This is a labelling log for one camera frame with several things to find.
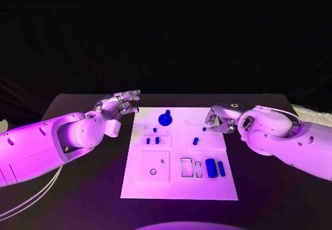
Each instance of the white cable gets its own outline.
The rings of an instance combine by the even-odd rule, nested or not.
[[[287,112],[287,111],[284,111],[284,110],[281,110],[281,109],[274,109],[274,108],[268,108],[268,107],[264,107],[264,108],[267,108],[267,109],[270,109],[270,110],[274,110],[274,111],[279,111],[279,112],[283,112],[283,113],[286,113],[286,114],[290,114],[297,120],[299,120],[299,122],[304,122],[294,114],[292,114],[290,112]]]
[[[32,196],[30,199],[27,199],[20,205],[17,205],[13,209],[10,209],[7,212],[1,213],[0,214],[0,217],[4,216],[6,214],[9,214],[10,212],[13,212],[19,207],[22,207],[29,201],[32,201],[37,195],[43,192],[43,190],[46,189],[45,193],[42,194],[42,196],[19,211],[16,212],[14,214],[11,214],[10,216],[7,216],[6,218],[0,219],[0,221],[3,221],[4,219],[10,218],[13,215],[16,215],[17,213],[20,213],[24,209],[27,209],[36,202],[37,200],[43,197],[43,195],[46,194],[48,190],[50,189],[55,181],[56,181],[56,178],[61,174],[61,170],[62,170],[62,166],[59,167],[59,170],[53,176],[53,178],[50,179],[49,183],[46,184],[46,186],[42,188],[42,190]]]

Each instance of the small blue piece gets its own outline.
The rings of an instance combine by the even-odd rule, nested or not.
[[[216,178],[218,177],[218,171],[216,171],[216,166],[215,166],[216,165],[215,160],[206,159],[205,164],[206,164],[209,178]]]
[[[166,110],[166,113],[159,116],[157,121],[159,121],[159,124],[162,126],[169,126],[170,125],[170,123],[172,123],[172,116],[170,116],[170,111],[169,110]]]
[[[221,161],[218,161],[218,166],[219,166],[219,175],[225,176],[227,174],[225,174],[224,165]]]
[[[193,138],[192,144],[193,144],[193,145],[198,145],[198,142],[199,142],[199,139],[198,139],[198,138]]]

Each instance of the table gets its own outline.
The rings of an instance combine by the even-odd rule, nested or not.
[[[91,110],[104,95],[61,94],[43,120]],[[211,107],[218,102],[268,106],[294,113],[279,94],[143,94],[146,107]],[[332,182],[253,152],[238,132],[225,135],[238,201],[120,199],[134,114],[121,117],[117,138],[63,166],[37,203],[0,222],[1,229],[134,229],[170,221],[202,221],[245,229],[330,229]],[[56,171],[0,188],[0,212],[46,185]]]

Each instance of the robotic hand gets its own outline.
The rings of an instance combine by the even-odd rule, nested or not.
[[[92,111],[71,113],[0,134],[0,187],[36,178],[85,155],[104,134],[117,137],[121,115],[138,113],[128,101],[140,90],[107,95]]]
[[[284,114],[299,122],[292,122]],[[241,140],[261,155],[274,155],[286,164],[309,174],[332,180],[332,127],[303,122],[292,113],[255,106],[245,109],[238,103],[218,103],[212,106],[205,123],[219,126],[209,131],[231,133],[235,126]]]

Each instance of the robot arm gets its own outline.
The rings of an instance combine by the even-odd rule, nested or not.
[[[216,116],[219,126],[211,131],[241,134],[241,140],[261,155],[274,155],[286,164],[309,174],[332,180],[332,127],[290,121],[277,109],[255,106],[247,110],[240,104],[221,103],[212,106],[205,123],[212,124]]]
[[[140,91],[107,95],[92,111],[71,113],[0,134],[0,187],[36,178],[85,155],[104,134],[117,137],[121,115],[138,113],[128,101]]]

